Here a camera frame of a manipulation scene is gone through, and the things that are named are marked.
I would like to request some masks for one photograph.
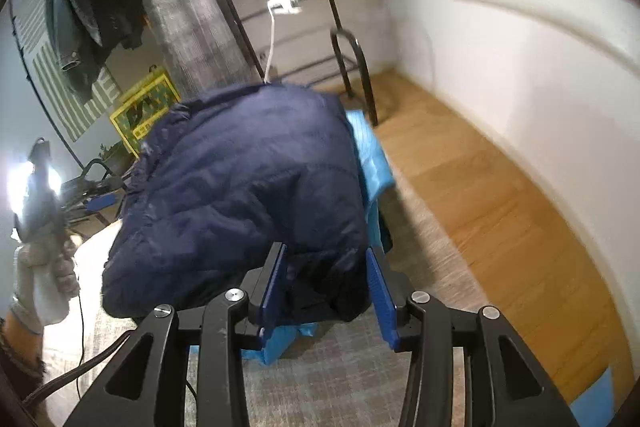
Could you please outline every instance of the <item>white wall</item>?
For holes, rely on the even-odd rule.
[[[580,235],[638,371],[640,78],[613,55],[516,12],[466,0],[386,2],[404,72],[518,161]]]

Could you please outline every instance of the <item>white glove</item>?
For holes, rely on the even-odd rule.
[[[80,291],[78,278],[74,272],[73,256],[82,243],[78,236],[72,236],[65,243],[63,251],[55,251],[56,243],[51,233],[43,233],[31,243],[21,245],[15,251],[14,284],[11,311],[21,324],[34,333],[41,335],[44,326],[53,324],[47,317],[38,317],[34,304],[34,293],[39,292],[52,300],[68,302],[77,297]],[[34,277],[33,269],[48,269],[55,284],[42,285],[42,279]]]

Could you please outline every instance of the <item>rug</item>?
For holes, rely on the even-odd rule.
[[[478,281],[422,199],[394,170],[397,186],[380,207],[394,247],[391,268],[405,272],[416,289],[447,306],[477,311],[488,304]],[[244,385],[252,426],[397,426],[410,354],[396,354],[382,340],[369,309],[353,322],[323,323],[313,338],[300,338],[270,367],[244,361]],[[190,381],[196,382],[195,359]],[[188,397],[188,419],[195,403]],[[462,350],[454,357],[453,426],[464,425]]]
[[[422,199],[394,169],[396,188],[383,194],[380,208],[392,234],[391,267],[405,272],[416,289],[428,291],[447,306],[477,311],[486,296],[460,252],[452,244]],[[129,319],[114,319],[100,306],[100,274],[110,244],[118,233],[114,223],[92,237],[76,254],[86,334],[86,358],[94,357],[120,334],[134,327]],[[80,320],[78,300],[69,316],[47,328],[44,360],[47,380],[78,365]],[[395,426],[398,425],[410,361],[395,354],[380,336],[370,309],[349,324],[323,323],[313,338],[297,340],[270,367],[244,361],[244,384],[250,424],[257,427]],[[81,394],[106,362],[79,379]],[[197,389],[197,355],[190,357],[188,378]],[[78,402],[73,385],[47,399],[54,425],[61,426]],[[462,350],[454,354],[454,420],[464,425]],[[195,401],[186,394],[185,425],[195,425]]]

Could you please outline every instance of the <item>black metal clothes rack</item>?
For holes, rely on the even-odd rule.
[[[256,17],[265,15],[268,13],[268,10],[262,9],[257,12],[254,12],[244,18],[241,18],[238,15],[238,11],[236,10],[236,6],[234,5],[233,0],[224,0],[226,3],[226,7],[228,8],[228,13],[231,16],[233,22],[236,25],[237,35],[241,39],[242,43],[248,50],[248,55],[251,61],[254,63],[254,66],[260,76],[264,76],[264,70],[262,65],[260,64],[260,60],[258,60],[258,56],[255,53],[254,47],[249,40],[249,37],[244,29],[244,23],[248,20],[254,19]],[[351,82],[349,80],[349,73],[352,71],[358,71],[360,73],[360,79],[362,81],[362,88],[364,91],[364,105],[367,108],[367,112],[369,114],[369,120],[373,126],[378,125],[378,113],[376,111],[376,102],[373,97],[373,89],[371,87],[371,79],[369,76],[369,68],[367,68],[367,61],[364,57],[364,52],[362,51],[362,47],[358,42],[358,39],[355,35],[350,32],[348,29],[342,26],[342,22],[340,20],[340,14],[338,13],[338,7],[336,6],[335,0],[328,0],[331,6],[331,12],[334,17],[335,27],[330,32],[331,44],[334,49],[334,54],[329,57],[320,58],[319,60],[315,60],[293,70],[287,71],[286,73],[280,74],[272,79],[274,83],[276,82],[285,82],[288,78],[292,77],[295,74],[302,73],[303,71],[310,70],[317,66],[321,66],[322,64],[329,64],[333,61],[337,62],[338,68],[335,72],[323,74],[319,78],[313,79],[311,82],[305,84],[306,87],[312,87],[337,76],[341,76],[344,82],[345,92],[347,93],[349,98],[358,98],[359,97],[353,91],[351,87]],[[344,55],[340,49],[340,42],[338,38],[344,38],[350,44],[351,50],[355,56],[355,60],[347,55]]]

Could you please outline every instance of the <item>navy puffer jacket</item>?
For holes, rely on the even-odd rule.
[[[289,247],[281,324],[367,305],[356,150],[337,97],[294,86],[177,105],[146,138],[102,276],[103,307],[143,317],[206,304]]]

